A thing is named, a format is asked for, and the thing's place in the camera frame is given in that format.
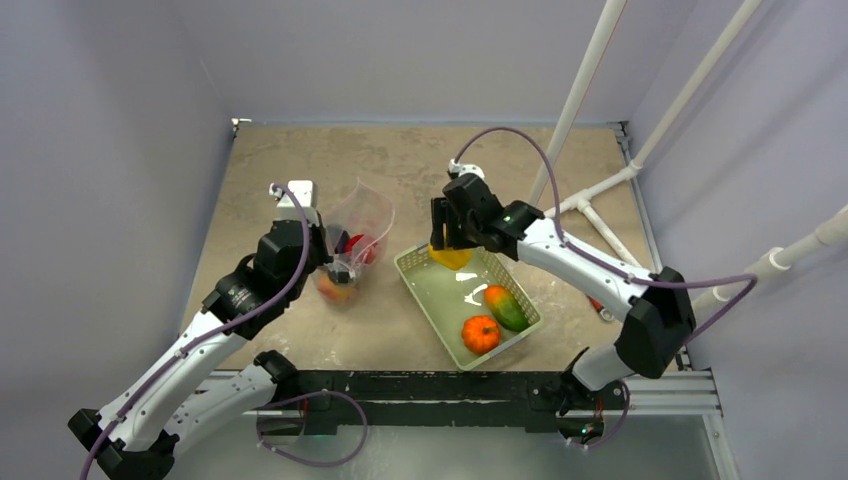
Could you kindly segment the green plastic basket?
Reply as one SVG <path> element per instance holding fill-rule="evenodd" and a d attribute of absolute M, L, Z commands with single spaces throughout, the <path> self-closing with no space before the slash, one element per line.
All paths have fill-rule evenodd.
<path fill-rule="evenodd" d="M 469 263 L 456 271 L 432 259 L 426 245 L 402 251 L 394 257 L 393 264 L 461 371 L 480 367 L 544 324 L 539 310 L 501 258 L 482 248 L 472 250 Z M 496 348 L 485 354 L 476 354 L 464 345 L 461 330 L 469 318 L 491 313 L 484 301 L 484 290 L 493 285 L 504 287 L 515 297 L 521 312 L 527 316 L 529 326 L 521 332 L 502 329 Z"/>

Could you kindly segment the purple eggplant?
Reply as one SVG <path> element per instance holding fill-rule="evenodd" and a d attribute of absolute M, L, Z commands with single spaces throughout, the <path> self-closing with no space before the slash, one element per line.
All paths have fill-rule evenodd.
<path fill-rule="evenodd" d="M 325 227 L 327 251 L 333 256 L 349 256 L 348 243 L 350 239 L 350 233 L 340 225 L 329 224 Z"/>

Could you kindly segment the clear pink zip bag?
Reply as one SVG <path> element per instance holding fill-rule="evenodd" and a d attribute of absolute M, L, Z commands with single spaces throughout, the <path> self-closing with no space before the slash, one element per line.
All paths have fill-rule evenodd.
<path fill-rule="evenodd" d="M 331 261 L 318 268 L 313 282 L 327 303 L 342 306 L 356 298 L 383 258 L 395 207 L 388 196 L 358 181 L 324 220 Z"/>

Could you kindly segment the peach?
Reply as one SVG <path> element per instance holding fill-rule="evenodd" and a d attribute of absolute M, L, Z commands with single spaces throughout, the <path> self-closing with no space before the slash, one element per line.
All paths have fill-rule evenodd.
<path fill-rule="evenodd" d="M 326 301 L 335 304 L 346 302 L 354 292 L 351 286 L 334 283 L 326 273 L 322 273 L 318 277 L 316 289 Z"/>

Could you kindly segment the yellow bell pepper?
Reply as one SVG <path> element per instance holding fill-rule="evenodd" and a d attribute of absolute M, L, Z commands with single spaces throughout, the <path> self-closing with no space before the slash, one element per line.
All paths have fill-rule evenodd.
<path fill-rule="evenodd" d="M 458 271 L 464 268 L 471 260 L 473 251 L 471 249 L 442 249 L 437 250 L 432 244 L 428 245 L 428 254 L 436 263 L 452 270 Z"/>

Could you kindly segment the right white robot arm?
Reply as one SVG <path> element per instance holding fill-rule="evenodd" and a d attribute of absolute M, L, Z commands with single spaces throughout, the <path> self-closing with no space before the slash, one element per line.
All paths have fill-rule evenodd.
<path fill-rule="evenodd" d="M 606 307 L 622 323 L 608 346 L 575 358 L 561 381 L 564 399 L 584 407 L 611 382 L 657 379 L 695 327 L 683 276 L 654 274 L 568 236 L 530 204 L 502 204 L 478 175 L 453 176 L 430 202 L 435 250 L 483 248 L 563 280 Z"/>

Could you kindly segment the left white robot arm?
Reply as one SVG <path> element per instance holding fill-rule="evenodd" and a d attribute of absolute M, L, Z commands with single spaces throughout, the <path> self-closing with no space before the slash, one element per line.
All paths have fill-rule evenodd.
<path fill-rule="evenodd" d="M 261 354 L 228 387 L 200 396 L 194 391 L 279 318 L 309 274 L 329 260 L 320 218 L 274 221 L 256 251 L 216 283 L 186 330 L 137 381 L 107 405 L 71 417 L 68 427 L 88 452 L 80 478 L 99 466 L 110 479 L 163 479 L 179 456 L 227 418 L 266 403 L 292 405 L 297 371 L 278 353 Z"/>

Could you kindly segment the dark purple plum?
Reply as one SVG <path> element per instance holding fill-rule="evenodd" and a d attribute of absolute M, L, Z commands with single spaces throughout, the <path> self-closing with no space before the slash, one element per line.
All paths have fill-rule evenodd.
<path fill-rule="evenodd" d="M 355 272 L 344 262 L 334 261 L 326 269 L 328 278 L 335 285 L 347 285 L 355 280 Z"/>

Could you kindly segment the red tomato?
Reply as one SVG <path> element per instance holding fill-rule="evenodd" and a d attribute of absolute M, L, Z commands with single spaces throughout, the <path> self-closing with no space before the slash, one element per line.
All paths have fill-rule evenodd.
<path fill-rule="evenodd" d="M 370 265 L 379 256 L 379 242 L 372 236 L 357 234 L 351 237 L 348 243 L 350 249 L 350 260 L 357 264 Z"/>

